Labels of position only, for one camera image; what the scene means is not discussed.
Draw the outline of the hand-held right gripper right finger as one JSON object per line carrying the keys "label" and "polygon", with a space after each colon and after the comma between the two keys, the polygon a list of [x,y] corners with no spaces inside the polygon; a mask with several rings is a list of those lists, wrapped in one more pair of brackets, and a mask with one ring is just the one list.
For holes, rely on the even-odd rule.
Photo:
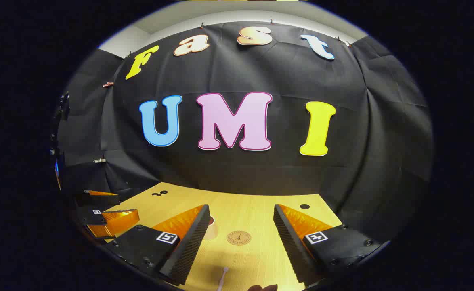
{"label": "hand-held right gripper right finger", "polygon": [[328,284],[345,277],[383,245],[346,225],[329,226],[276,204],[273,221],[298,282]]}

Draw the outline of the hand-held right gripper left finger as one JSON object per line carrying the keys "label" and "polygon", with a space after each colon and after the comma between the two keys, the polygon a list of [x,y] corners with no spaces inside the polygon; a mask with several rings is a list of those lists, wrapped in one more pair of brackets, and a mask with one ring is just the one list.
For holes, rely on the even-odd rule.
{"label": "hand-held right gripper left finger", "polygon": [[210,222],[203,204],[154,227],[136,225],[107,244],[114,258],[145,278],[184,285]]}

